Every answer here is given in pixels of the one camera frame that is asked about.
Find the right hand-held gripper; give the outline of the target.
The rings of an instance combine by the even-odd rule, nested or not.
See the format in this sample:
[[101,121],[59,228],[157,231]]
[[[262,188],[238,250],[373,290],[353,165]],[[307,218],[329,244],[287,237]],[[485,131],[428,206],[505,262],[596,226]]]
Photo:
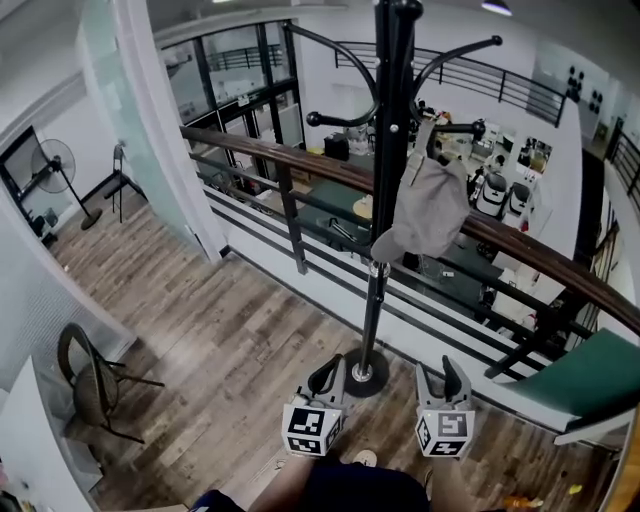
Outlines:
[[415,366],[418,398],[417,421],[414,427],[423,456],[458,458],[469,446],[474,435],[475,410],[472,408],[471,381],[462,367],[449,356],[442,357],[444,396],[437,404],[431,380],[422,363]]

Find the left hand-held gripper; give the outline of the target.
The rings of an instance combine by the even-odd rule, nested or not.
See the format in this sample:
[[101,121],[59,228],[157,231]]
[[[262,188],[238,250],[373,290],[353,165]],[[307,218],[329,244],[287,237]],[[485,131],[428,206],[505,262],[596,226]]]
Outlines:
[[283,406],[281,434],[289,454],[324,457],[343,431],[346,361],[335,354],[307,380],[309,391]]

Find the grey baseball cap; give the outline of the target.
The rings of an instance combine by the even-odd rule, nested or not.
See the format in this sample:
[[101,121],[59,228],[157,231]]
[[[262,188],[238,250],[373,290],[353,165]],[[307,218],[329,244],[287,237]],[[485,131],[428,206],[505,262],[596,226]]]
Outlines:
[[470,213],[464,164],[456,159],[442,164],[427,154],[434,128],[433,121],[421,121],[400,180],[392,226],[371,248],[377,262],[391,263],[406,253],[442,256]]

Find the black metal coat rack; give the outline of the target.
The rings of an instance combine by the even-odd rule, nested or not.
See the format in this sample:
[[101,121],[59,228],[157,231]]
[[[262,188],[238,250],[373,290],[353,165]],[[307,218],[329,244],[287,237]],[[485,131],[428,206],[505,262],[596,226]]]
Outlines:
[[[415,23],[423,15],[420,0],[374,0],[376,34],[376,75],[342,44],[295,24],[285,30],[310,39],[349,60],[364,78],[372,104],[365,114],[354,119],[341,119],[312,111],[306,116],[311,127],[357,127],[375,122],[373,224],[371,235],[377,239],[392,224],[393,210],[400,183],[400,172],[406,164],[410,119],[419,112],[415,98],[420,88],[437,68],[453,59],[491,46],[503,40],[493,36],[440,54],[419,74],[414,73]],[[388,264],[371,260],[368,266],[368,289],[361,347],[345,356],[347,376],[345,391],[356,398],[368,398],[382,391],[389,379],[389,362],[374,349],[379,318],[385,297]]]

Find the person's right forearm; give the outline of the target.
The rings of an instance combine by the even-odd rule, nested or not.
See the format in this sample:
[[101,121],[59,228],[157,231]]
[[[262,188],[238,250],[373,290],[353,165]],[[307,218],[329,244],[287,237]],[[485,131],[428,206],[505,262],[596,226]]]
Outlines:
[[459,460],[435,458],[432,469],[432,512],[477,512]]

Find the person's dark shorts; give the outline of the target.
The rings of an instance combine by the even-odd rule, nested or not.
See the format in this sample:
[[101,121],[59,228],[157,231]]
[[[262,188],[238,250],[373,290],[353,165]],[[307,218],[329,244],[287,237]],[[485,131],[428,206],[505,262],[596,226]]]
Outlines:
[[[249,507],[214,489],[189,512],[248,512]],[[293,512],[431,512],[431,504],[424,487],[404,472],[319,458]]]

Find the green hanging mat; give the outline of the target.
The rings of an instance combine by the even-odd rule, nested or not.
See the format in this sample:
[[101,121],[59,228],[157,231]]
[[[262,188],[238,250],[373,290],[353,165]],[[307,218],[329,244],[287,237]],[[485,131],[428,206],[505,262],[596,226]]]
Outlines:
[[640,346],[601,329],[530,377],[504,387],[591,427],[640,404]]

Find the grey office chair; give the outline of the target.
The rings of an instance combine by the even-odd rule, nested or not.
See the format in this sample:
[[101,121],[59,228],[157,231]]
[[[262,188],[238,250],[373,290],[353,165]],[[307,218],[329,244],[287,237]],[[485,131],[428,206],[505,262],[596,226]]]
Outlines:
[[489,172],[480,188],[475,208],[490,217],[497,218],[507,194],[507,181],[499,172]]
[[530,189],[521,183],[514,183],[509,191],[505,211],[511,215],[519,217],[529,200]]

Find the black railing wooden handrail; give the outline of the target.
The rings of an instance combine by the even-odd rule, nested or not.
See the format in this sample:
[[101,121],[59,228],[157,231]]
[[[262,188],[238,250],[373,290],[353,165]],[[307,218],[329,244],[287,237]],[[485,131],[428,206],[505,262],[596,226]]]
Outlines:
[[[319,268],[308,258],[315,255],[349,275],[366,277],[364,271],[349,267],[339,257],[353,253],[365,263],[371,261],[371,221],[327,197],[298,191],[294,176],[306,173],[317,184],[370,192],[371,173],[277,143],[190,127],[180,132],[192,146],[189,156],[198,165],[196,174],[205,195],[215,203],[214,213],[228,208],[240,215],[235,223],[240,229],[246,230],[253,222],[286,239],[290,244],[286,253],[301,271]],[[462,232],[474,245],[486,243],[506,250],[517,262],[563,285],[568,293],[560,305],[546,305],[530,292],[449,257],[433,260],[433,274],[391,264],[394,281],[386,293],[466,333],[497,355],[485,355],[414,318],[409,323],[481,362],[490,375],[519,381],[523,376],[514,365],[542,369],[534,354],[551,362],[564,358],[569,337],[585,342],[595,333],[578,317],[586,306],[611,315],[640,335],[640,309],[557,251],[479,212],[467,217]]]

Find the black wicker chair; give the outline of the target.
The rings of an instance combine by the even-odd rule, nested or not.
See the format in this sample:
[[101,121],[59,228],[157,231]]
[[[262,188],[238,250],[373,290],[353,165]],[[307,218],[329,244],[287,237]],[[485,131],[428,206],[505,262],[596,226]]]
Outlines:
[[[75,342],[88,356],[89,362],[75,373],[71,364],[71,348]],[[145,442],[135,436],[117,431],[111,417],[118,406],[120,384],[124,381],[159,388],[165,384],[147,380],[120,371],[124,364],[106,360],[90,341],[84,329],[77,323],[67,324],[61,331],[57,346],[59,369],[72,389],[76,415],[87,425],[99,427],[107,433],[141,445]]]

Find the black metal balcony railing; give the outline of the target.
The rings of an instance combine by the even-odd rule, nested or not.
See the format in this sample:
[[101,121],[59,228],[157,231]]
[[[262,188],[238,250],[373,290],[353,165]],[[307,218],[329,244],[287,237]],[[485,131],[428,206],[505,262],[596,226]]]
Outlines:
[[627,198],[640,217],[640,149],[618,125],[612,132],[605,159],[613,166]]
[[[341,41],[369,71],[375,70],[376,47],[374,43]],[[417,69],[415,77],[441,52],[417,48],[414,52]],[[355,68],[345,56],[334,53],[336,68]],[[462,88],[487,96],[498,103],[520,108],[528,114],[554,125],[560,126],[566,96],[537,81],[497,66],[466,57],[458,57],[442,64],[428,78],[427,83]]]

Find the black folding chair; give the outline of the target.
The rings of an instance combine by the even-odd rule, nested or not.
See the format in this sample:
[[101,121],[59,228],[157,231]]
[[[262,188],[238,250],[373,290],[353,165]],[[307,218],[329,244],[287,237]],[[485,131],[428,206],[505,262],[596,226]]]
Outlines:
[[147,201],[143,189],[124,172],[124,161],[126,160],[125,147],[126,144],[124,141],[119,141],[114,146],[111,174],[81,198],[81,203],[85,204],[98,192],[105,189],[103,197],[111,200],[112,212],[118,213],[120,223],[123,223],[123,190],[126,187],[131,188]]

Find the frosted glass door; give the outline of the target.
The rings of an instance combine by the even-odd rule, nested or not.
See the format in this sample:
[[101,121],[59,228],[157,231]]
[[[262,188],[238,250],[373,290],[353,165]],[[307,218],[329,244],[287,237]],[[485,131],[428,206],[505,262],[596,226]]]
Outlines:
[[188,155],[145,0],[83,0],[85,75],[152,211],[217,262],[227,240]]

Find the white table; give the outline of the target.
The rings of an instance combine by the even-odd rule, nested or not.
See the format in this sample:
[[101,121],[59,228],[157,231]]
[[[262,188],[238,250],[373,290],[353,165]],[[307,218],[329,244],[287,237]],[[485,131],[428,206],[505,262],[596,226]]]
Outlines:
[[0,460],[9,491],[36,512],[100,512],[90,491],[102,479],[87,444],[70,439],[70,393],[28,358],[0,411]]

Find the black standing fan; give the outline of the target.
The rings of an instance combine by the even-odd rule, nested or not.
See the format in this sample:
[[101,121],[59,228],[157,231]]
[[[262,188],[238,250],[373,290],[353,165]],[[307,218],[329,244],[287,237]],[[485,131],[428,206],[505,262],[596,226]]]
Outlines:
[[101,218],[100,208],[89,210],[77,194],[73,180],[76,162],[71,149],[58,139],[46,139],[38,144],[32,154],[32,181],[49,194],[69,191],[84,213],[81,229],[86,231]]

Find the wooden desk white frame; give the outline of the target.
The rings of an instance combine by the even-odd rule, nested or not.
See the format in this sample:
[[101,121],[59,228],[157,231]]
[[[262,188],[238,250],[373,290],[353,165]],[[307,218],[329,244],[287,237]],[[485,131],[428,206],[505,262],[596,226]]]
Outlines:
[[617,466],[598,506],[588,512],[640,512],[640,404],[610,419],[588,426],[567,429],[556,436],[554,444],[595,443],[614,431],[625,429],[621,450],[616,453]]

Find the black framed window wall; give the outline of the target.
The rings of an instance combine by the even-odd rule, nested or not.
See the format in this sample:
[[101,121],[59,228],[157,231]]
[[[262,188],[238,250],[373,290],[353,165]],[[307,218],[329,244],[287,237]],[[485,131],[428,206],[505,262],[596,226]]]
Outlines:
[[296,54],[287,24],[244,25],[163,47],[181,123],[303,147]]

